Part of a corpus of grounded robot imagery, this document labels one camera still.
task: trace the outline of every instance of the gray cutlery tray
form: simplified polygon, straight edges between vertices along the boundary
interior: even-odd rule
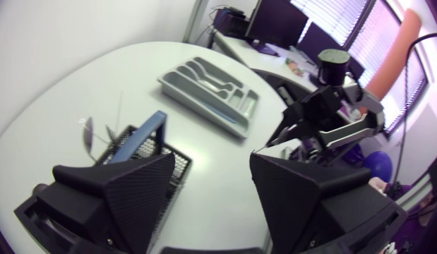
[[[248,137],[259,96],[222,69],[195,57],[158,80],[166,95],[237,137]]]

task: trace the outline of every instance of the wire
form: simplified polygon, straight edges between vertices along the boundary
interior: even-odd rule
[[[410,220],[412,220],[412,219],[417,219],[417,218],[419,218],[420,216],[423,216],[423,215],[425,215],[425,214],[429,214],[429,213],[431,213],[431,212],[433,212],[433,211],[434,211],[434,209],[432,209],[432,210],[430,210],[430,211],[428,211],[428,212],[425,212],[425,213],[423,213],[423,214],[419,214],[419,212],[414,213],[413,215],[411,215],[411,217],[408,217],[407,221],[410,221]]]
[[[211,13],[209,13],[209,18],[211,19],[211,21],[213,21],[212,19],[212,14],[216,11],[218,11],[219,9],[217,9],[217,7],[221,7],[221,6],[226,6],[229,7],[227,4],[220,4],[217,6],[213,6],[212,8],[210,8],[210,10],[213,10]],[[204,31],[202,31],[202,33],[198,36],[198,39],[196,39],[195,44],[197,44],[199,42],[199,39],[204,35],[204,32],[207,31],[211,26],[213,26],[213,23],[210,24],[209,26],[207,26]]]
[[[399,171],[400,171],[400,165],[402,163],[402,158],[403,158],[403,150],[405,148],[405,139],[407,137],[407,118],[408,118],[408,58],[409,58],[409,53],[412,51],[412,49],[414,48],[414,46],[416,44],[418,44],[419,42],[426,40],[428,38],[432,38],[432,37],[437,37],[437,32],[429,34],[429,35],[424,35],[420,38],[417,38],[415,41],[413,41],[413,43],[410,44],[408,51],[407,51],[407,58],[405,60],[405,114],[403,116],[403,136],[402,136],[402,142],[400,143],[400,153],[399,153],[399,159],[398,159],[398,163],[397,163],[397,170],[395,171],[395,176],[394,176],[394,181],[393,183],[395,183],[397,181],[397,178],[399,176]]]
[[[204,29],[204,31],[198,36],[198,39],[196,39],[195,44],[198,43],[199,39],[204,35],[204,32],[207,31],[207,29],[209,29],[211,26],[213,26],[213,24],[210,24]]]

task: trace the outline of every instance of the white desk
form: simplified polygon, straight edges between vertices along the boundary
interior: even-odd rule
[[[309,81],[308,75],[304,77],[297,76],[287,67],[285,63],[286,56],[295,54],[294,52],[270,46],[280,55],[279,57],[261,54],[244,40],[226,37],[221,32],[215,32],[213,41],[217,43],[223,52],[248,66],[250,69],[285,79],[309,92],[313,92],[317,89],[317,87]]]
[[[194,56],[216,64],[260,95],[249,138],[239,142],[190,109],[161,93],[156,78]],[[186,185],[153,248],[195,249],[263,247],[268,232],[249,155],[265,144],[282,119],[285,105],[275,91],[239,62],[202,47],[150,42],[118,49],[72,73],[34,101],[0,138],[0,230],[16,253],[41,253],[14,209],[29,198],[37,183],[51,183],[57,164],[92,164],[82,143],[79,119],[94,118],[95,132],[107,137],[105,125],[118,132],[139,126],[157,110],[168,114],[166,141],[193,159]],[[292,141],[291,146],[298,145]],[[263,150],[278,156],[284,146]],[[93,155],[105,144],[97,138]]]

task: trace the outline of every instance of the window blinds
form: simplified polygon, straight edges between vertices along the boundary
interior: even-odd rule
[[[395,15],[380,0],[373,6],[366,22],[349,53],[366,69],[359,82],[365,87],[388,53],[400,29]],[[408,62],[408,97],[409,104],[417,98],[419,91],[427,83],[420,60],[413,52]],[[402,119],[405,112],[405,69],[381,101],[385,113],[385,131],[391,132]]]
[[[357,24],[367,1],[291,0],[290,2],[309,17],[308,24],[314,22],[342,46]]]

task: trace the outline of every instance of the desk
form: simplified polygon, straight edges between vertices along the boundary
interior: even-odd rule
[[[243,142],[161,93],[157,77],[200,56],[255,90],[260,101],[249,137]],[[186,184],[152,250],[165,246],[195,249],[262,248],[268,232],[249,155],[265,144],[282,119],[285,105],[267,83],[241,63],[202,47],[149,42],[118,49],[64,78],[37,98],[0,138],[0,230],[16,253],[42,253],[14,209],[37,183],[51,183],[52,167],[92,165],[82,142],[80,119],[94,118],[118,132],[141,125],[157,110],[168,115],[166,142],[193,159]],[[299,143],[293,140],[291,147]],[[261,153],[278,156],[285,146]],[[106,145],[94,139],[98,157]]]
[[[293,74],[289,67],[287,67],[287,64],[285,63],[286,56],[295,54],[294,52],[270,45],[270,47],[275,50],[280,57],[261,54],[252,48],[246,41],[226,37],[216,30],[215,34],[212,35],[212,40],[226,55],[240,61],[251,70],[259,73],[267,73],[277,78],[287,80],[308,92],[313,92],[317,89],[317,87],[309,81],[308,75],[305,75],[304,77],[297,76]]]

